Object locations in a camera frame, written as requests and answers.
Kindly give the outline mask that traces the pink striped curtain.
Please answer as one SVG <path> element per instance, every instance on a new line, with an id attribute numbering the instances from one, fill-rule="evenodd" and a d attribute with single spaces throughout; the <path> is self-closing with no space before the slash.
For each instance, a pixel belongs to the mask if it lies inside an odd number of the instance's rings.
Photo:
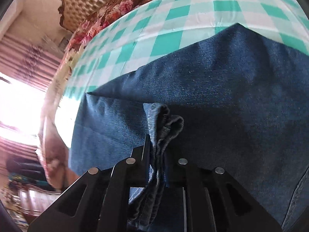
<path id="1" fill-rule="evenodd" d="M 40 115 L 60 58 L 12 34 L 1 39 L 1 151 L 37 159 Z"/>

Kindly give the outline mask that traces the dark blue denim pants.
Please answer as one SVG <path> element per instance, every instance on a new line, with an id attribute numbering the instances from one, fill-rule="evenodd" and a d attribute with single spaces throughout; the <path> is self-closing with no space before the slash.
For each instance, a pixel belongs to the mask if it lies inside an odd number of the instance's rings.
<path id="1" fill-rule="evenodd" d="M 169 148 L 224 168 L 289 231 L 308 207 L 308 56 L 240 24 L 118 77 L 82 97 L 69 159 L 108 169 L 150 136 L 150 182 L 129 223 L 183 231 L 181 190 L 165 188 Z"/>

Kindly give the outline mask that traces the red floral quilt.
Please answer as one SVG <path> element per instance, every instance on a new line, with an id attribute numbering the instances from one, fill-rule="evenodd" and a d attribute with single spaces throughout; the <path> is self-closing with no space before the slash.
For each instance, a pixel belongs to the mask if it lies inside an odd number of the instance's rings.
<path id="1" fill-rule="evenodd" d="M 54 123 L 65 85 L 88 43 L 122 16 L 152 0 L 111 0 L 80 23 L 65 48 L 60 67 L 46 91 L 39 130 L 39 161 L 48 183 L 57 190 L 67 188 L 78 176 L 69 169 L 69 149 Z"/>

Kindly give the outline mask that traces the teal checkered bed sheet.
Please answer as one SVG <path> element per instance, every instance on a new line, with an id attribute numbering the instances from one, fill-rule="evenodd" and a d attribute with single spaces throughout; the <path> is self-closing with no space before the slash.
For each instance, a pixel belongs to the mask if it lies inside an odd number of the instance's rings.
<path id="1" fill-rule="evenodd" d="M 235 23 L 308 53 L 308 19 L 296 0 L 153 0 L 88 43 L 63 96 L 78 101 L 122 74 Z"/>

